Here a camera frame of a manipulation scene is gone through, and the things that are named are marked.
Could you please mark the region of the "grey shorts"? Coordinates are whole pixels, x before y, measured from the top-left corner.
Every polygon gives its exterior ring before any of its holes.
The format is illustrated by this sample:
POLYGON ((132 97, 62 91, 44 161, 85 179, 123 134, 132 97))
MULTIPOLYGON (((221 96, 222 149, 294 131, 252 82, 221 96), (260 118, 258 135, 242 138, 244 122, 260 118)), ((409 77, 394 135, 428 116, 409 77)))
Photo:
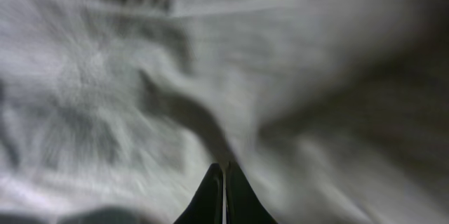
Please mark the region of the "grey shorts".
POLYGON ((448 0, 1 0, 1 212, 448 222, 448 0))

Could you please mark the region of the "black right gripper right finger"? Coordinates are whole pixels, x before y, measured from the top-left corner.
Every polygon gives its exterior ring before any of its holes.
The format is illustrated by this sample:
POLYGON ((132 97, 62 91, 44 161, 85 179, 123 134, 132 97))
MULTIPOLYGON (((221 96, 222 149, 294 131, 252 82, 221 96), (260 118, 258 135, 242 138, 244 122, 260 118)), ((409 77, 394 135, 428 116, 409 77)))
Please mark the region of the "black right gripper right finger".
POLYGON ((225 176, 227 224, 277 224, 236 162, 228 163, 225 176))

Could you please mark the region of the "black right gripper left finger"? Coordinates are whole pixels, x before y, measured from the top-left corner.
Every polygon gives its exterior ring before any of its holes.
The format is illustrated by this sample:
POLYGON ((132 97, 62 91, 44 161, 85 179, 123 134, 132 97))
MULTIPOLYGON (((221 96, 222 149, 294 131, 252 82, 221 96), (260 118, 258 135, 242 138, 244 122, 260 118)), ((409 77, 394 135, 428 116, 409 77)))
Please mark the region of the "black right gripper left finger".
POLYGON ((223 173, 211 164, 188 207, 174 224, 222 224, 223 173))

